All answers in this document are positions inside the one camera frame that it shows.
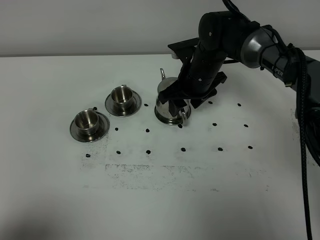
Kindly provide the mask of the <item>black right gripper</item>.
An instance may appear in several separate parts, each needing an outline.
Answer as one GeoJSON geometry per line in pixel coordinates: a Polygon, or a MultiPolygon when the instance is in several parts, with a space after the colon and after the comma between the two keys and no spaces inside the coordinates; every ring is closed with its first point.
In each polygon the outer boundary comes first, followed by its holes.
{"type": "Polygon", "coordinates": [[[195,48],[186,74],[162,90],[158,98],[162,104],[169,102],[169,112],[175,117],[191,100],[194,109],[217,94],[216,87],[223,84],[227,76],[220,71],[227,53],[221,49],[207,50],[199,44],[195,48]]]}

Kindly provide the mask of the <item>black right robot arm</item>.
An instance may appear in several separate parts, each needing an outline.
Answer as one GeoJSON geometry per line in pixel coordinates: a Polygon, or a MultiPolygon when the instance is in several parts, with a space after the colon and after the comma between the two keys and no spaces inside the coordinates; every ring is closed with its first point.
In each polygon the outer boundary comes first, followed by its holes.
{"type": "Polygon", "coordinates": [[[210,12],[202,16],[197,38],[168,47],[182,62],[177,80],[159,93],[160,102],[168,103],[172,116],[187,104],[198,108],[216,94],[216,87],[226,80],[220,71],[226,58],[251,69],[267,70],[296,92],[304,78],[305,99],[296,108],[307,118],[320,115],[319,61],[285,45],[269,25],[261,26],[229,11],[210,12]]]}

